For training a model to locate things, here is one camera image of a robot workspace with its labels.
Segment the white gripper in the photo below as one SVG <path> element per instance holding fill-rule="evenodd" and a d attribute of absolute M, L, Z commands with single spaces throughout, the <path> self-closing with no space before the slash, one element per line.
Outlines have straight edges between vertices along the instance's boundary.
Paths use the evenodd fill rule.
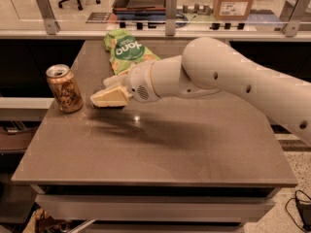
<path fill-rule="evenodd" d="M 151 61 L 142 62 L 133 66 L 127 76 L 117 75 L 105 79 L 103 84 L 107 88 L 91 95 L 90 101 L 100 108 L 126 106 L 132 97 L 140 103 L 158 101 L 159 97 L 152 86 L 152 66 Z"/>

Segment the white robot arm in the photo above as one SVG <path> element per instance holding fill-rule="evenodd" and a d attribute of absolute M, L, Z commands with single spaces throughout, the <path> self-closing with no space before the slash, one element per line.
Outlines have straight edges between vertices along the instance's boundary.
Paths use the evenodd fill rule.
<path fill-rule="evenodd" d="M 123 107 L 163 97 L 200 98 L 221 91 L 249 102 L 307 145 L 311 145 L 311 83 L 263 67 L 213 39 L 197 38 L 183 53 L 148 60 L 104 81 L 90 96 L 96 107 Z"/>

